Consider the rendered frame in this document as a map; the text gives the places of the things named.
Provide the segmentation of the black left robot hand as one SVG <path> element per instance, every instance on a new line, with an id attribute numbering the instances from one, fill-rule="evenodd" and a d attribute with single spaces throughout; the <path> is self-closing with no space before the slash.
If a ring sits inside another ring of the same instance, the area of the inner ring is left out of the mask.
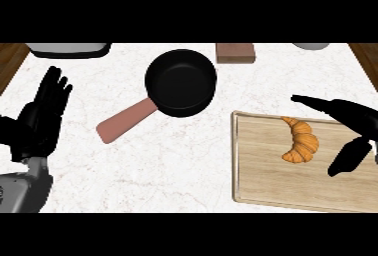
<path id="1" fill-rule="evenodd" d="M 34 100 L 25 104 L 18 119 L 0 115 L 0 144 L 11 147 L 12 161 L 48 157 L 55 151 L 62 115 L 73 85 L 51 66 L 40 82 Z"/>

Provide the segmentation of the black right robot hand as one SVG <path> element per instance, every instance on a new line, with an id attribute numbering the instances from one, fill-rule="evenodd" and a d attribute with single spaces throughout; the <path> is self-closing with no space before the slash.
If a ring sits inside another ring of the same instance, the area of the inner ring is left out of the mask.
<path id="1" fill-rule="evenodd" d="M 359 137 L 343 146 L 328 168 L 331 177 L 343 172 L 352 172 L 372 150 L 369 142 L 378 143 L 378 110 L 341 99 L 328 101 L 309 96 L 293 95 L 291 100 L 328 114 L 359 134 Z"/>

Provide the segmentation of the golden brown croissant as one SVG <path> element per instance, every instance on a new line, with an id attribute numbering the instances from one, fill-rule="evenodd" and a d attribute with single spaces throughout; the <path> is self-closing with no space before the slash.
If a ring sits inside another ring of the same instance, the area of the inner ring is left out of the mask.
<path id="1" fill-rule="evenodd" d="M 306 163 L 313 159 L 313 155 L 319 149 L 319 140 L 313 134 L 310 125 L 291 117 L 282 117 L 288 124 L 293 135 L 293 147 L 282 155 L 282 159 L 294 164 Z"/>

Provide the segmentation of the pale wooden tray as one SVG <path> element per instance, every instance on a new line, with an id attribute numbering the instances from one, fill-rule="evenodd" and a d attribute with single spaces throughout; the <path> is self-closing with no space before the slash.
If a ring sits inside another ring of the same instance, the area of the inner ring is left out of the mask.
<path id="1" fill-rule="evenodd" d="M 374 154 L 337 176 L 328 167 L 359 134 L 338 122 L 309 119 L 319 149 L 307 163 L 290 163 L 290 126 L 278 116 L 232 113 L 234 200 L 334 212 L 378 212 L 378 164 Z"/>

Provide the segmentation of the grey appliance with black rim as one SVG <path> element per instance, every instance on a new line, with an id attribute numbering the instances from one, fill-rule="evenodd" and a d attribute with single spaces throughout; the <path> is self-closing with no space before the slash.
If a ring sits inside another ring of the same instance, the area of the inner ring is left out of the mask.
<path id="1" fill-rule="evenodd" d="M 31 53 L 39 58 L 89 59 L 110 53 L 110 43 L 28 43 Z"/>

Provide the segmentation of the pale grey round bowl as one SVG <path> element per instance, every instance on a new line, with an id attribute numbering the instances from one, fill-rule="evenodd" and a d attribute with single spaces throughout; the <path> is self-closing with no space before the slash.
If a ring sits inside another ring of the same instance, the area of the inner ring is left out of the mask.
<path id="1" fill-rule="evenodd" d="M 322 50 L 328 47 L 330 43 L 294 43 L 294 45 L 305 50 Z"/>

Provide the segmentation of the brown wooden block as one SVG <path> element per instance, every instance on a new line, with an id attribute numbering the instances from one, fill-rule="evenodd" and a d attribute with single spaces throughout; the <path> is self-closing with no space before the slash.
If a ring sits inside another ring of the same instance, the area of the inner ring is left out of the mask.
<path id="1" fill-rule="evenodd" d="M 217 43 L 217 62 L 223 64 L 248 64 L 256 61 L 256 50 L 251 43 Z"/>

